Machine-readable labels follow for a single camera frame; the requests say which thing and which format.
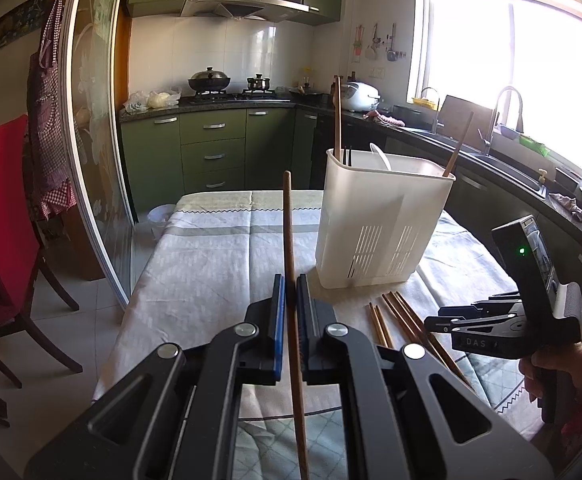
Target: chopstick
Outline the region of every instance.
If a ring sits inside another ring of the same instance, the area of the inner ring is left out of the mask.
[[[471,121],[473,120],[474,113],[471,112],[469,114],[469,120],[466,121],[465,131],[460,136],[460,139],[458,139],[458,144],[456,145],[455,150],[453,150],[453,153],[451,153],[451,157],[449,158],[449,162],[447,162],[447,167],[445,168],[445,171],[442,173],[442,176],[449,176],[449,173],[451,173],[451,170],[453,170],[453,166],[455,165],[456,159],[458,158],[458,153],[460,153],[460,148],[462,148],[462,144],[463,142],[465,142],[466,134],[468,133],[469,126],[471,126]]]
[[[409,343],[421,343],[420,338],[417,336],[417,333],[413,331],[409,323],[405,320],[405,317],[394,307],[388,300],[385,294],[382,295],[382,299],[385,300],[386,306],[389,307],[389,310],[393,313],[395,318],[402,329],[402,332],[405,335],[405,338]]]
[[[444,346],[437,340],[436,336],[434,336],[431,332],[429,332],[418,314],[415,313],[414,309],[411,308],[411,305],[404,299],[400,292],[397,292],[397,296],[393,292],[389,292],[389,296],[402,308],[402,311],[406,314],[406,317],[411,323],[411,326],[414,330],[416,330],[420,334],[421,341],[425,342],[426,348],[436,356],[440,362],[442,362],[449,370],[451,370],[455,375],[458,376],[464,383],[469,386],[469,388],[473,389],[471,384],[469,383],[468,379],[462,373],[462,370],[458,367],[453,358],[449,355],[449,353],[445,350]]]
[[[285,298],[287,300],[287,343],[289,345],[289,376],[295,442],[300,478],[309,480],[309,462],[306,449],[305,400],[302,396],[300,347],[298,343],[297,311],[295,309],[295,267],[293,265],[293,230],[291,218],[291,173],[283,177],[282,233],[285,254]]]
[[[382,326],[380,325],[380,318],[377,316],[377,312],[373,305],[369,303],[369,317],[371,318],[371,322],[373,323],[373,327],[375,328],[375,335],[377,337],[378,342],[382,346],[386,346],[387,341],[385,338],[385,333],[382,330]]]
[[[333,143],[333,156],[338,160],[338,162],[343,162],[341,160],[341,138],[342,138],[342,108],[340,105],[340,76],[336,75],[333,77],[335,79],[335,92],[333,94],[333,106],[335,107],[335,139]]]
[[[382,315],[382,311],[380,310],[379,306],[374,306],[373,310],[375,311],[375,315],[380,323],[380,328],[382,329],[383,335],[385,336],[386,345],[389,348],[395,349],[395,345],[393,344],[393,339],[391,338],[391,334],[389,333],[389,327],[386,325],[385,317]]]

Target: plastic bag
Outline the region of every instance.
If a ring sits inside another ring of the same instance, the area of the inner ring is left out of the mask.
[[[127,99],[127,101],[124,103],[124,108],[129,114],[145,112],[149,109],[149,107],[146,105],[148,100],[148,93],[144,91],[133,92],[129,96],[129,99]]]
[[[167,90],[166,92],[149,92],[149,99],[146,105],[149,108],[177,106],[178,101],[180,100],[180,95],[179,92],[174,92],[173,90]]]

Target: range hood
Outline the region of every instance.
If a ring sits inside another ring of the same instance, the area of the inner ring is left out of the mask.
[[[181,16],[224,16],[282,22],[309,7],[286,0],[185,0]]]

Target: tablecloth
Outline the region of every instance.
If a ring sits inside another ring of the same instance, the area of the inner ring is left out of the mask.
[[[407,282],[322,288],[315,270],[321,203],[321,191],[292,194],[296,273],[307,274],[311,295],[333,304],[340,322],[370,338],[365,306],[381,304],[380,295],[389,290],[399,290],[424,318],[441,306],[516,288],[485,247],[446,212]],[[277,272],[284,272],[281,192],[184,196],[136,284],[94,398],[161,343],[198,346],[243,320],[249,303],[271,296]],[[396,345],[404,342],[397,325],[389,322],[389,330]],[[529,403],[517,362],[464,354],[450,348],[450,336],[440,340],[484,402],[523,436],[539,430],[540,410]],[[305,385],[304,396],[312,474],[346,478],[337,387]],[[291,413],[287,364],[277,386],[244,387],[234,478],[299,478]]]

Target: white spoon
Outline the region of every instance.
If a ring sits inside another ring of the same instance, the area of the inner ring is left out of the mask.
[[[391,164],[389,163],[389,159],[386,158],[385,152],[383,152],[378,146],[376,146],[373,142],[369,142],[369,148],[371,148],[372,152],[377,153],[380,155],[382,162],[385,163],[386,170],[391,171]]]

